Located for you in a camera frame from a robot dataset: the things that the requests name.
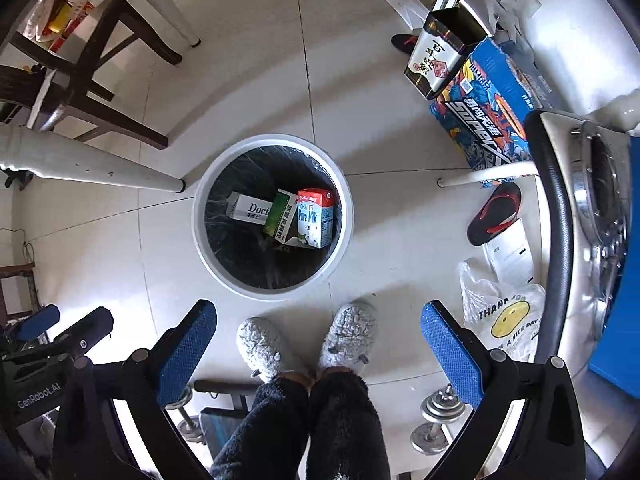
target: person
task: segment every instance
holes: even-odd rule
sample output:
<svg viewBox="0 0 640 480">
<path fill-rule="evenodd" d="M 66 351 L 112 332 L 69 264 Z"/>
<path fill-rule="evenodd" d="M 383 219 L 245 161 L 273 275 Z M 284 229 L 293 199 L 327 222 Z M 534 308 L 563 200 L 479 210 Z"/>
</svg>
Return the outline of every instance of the person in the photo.
<svg viewBox="0 0 640 480">
<path fill-rule="evenodd" d="M 380 419 L 360 378 L 376 338 L 370 304 L 343 306 L 322 343 L 316 376 L 269 320 L 238 327 L 238 349 L 266 384 L 210 469 L 216 480 L 294 480 L 311 437 L 308 480 L 389 480 Z"/>
</svg>

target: wall outlet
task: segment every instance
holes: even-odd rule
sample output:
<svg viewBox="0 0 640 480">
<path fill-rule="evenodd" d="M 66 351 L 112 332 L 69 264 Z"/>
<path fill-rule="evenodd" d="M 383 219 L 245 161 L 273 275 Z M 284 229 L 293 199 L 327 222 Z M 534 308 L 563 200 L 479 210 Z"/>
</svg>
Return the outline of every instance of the wall outlet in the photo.
<svg viewBox="0 0 640 480">
<path fill-rule="evenodd" d="M 538 0 L 500 0 L 502 6 L 511 10 L 519 18 L 531 18 L 542 6 Z"/>
</svg>

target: yellow smiley face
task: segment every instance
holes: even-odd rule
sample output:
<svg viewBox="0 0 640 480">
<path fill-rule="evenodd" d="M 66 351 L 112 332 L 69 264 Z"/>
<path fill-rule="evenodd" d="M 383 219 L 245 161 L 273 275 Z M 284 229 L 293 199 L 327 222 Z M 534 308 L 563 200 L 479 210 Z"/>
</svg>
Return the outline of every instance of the yellow smiley face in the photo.
<svg viewBox="0 0 640 480">
<path fill-rule="evenodd" d="M 491 335 L 496 338 L 507 337 L 529 313 L 527 301 L 517 301 L 502 310 L 491 327 Z"/>
</svg>

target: black trash bag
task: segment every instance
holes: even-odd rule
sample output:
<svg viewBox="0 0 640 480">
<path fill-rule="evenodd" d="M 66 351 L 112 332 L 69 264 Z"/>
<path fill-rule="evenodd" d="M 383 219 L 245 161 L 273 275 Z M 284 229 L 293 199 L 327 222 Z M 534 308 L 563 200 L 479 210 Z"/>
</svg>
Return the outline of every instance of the black trash bag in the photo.
<svg viewBox="0 0 640 480">
<path fill-rule="evenodd" d="M 278 189 L 298 193 L 309 187 L 327 189 L 335 198 L 334 238 L 321 249 L 284 246 L 265 234 L 263 226 L 226 215 L 233 191 L 272 202 Z M 327 261 L 338 241 L 342 206 L 334 182 L 317 160 L 288 146 L 263 146 L 238 156 L 220 173 L 207 197 L 204 223 L 214 256 L 236 280 L 273 290 L 304 282 Z"/>
</svg>

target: blue panel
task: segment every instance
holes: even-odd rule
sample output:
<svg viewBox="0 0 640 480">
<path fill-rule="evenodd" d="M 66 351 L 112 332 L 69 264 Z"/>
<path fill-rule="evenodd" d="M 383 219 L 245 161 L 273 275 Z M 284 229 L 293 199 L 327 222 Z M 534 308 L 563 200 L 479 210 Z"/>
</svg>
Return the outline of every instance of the blue panel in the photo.
<svg viewBox="0 0 640 480">
<path fill-rule="evenodd" d="M 607 328 L 589 368 L 607 381 L 640 398 L 640 137 L 631 137 L 633 177 L 630 244 L 620 289 Z"/>
<path fill-rule="evenodd" d="M 48 304 L 21 322 L 14 337 L 20 341 L 33 341 L 59 321 L 60 311 L 54 304 Z"/>
<path fill-rule="evenodd" d="M 480 368 L 431 303 L 422 309 L 420 326 L 458 396 L 476 410 L 484 396 Z"/>
<path fill-rule="evenodd" d="M 216 307 L 210 301 L 191 324 L 174 353 L 160 370 L 156 399 L 164 407 L 180 398 L 200 358 L 216 332 Z"/>
</svg>

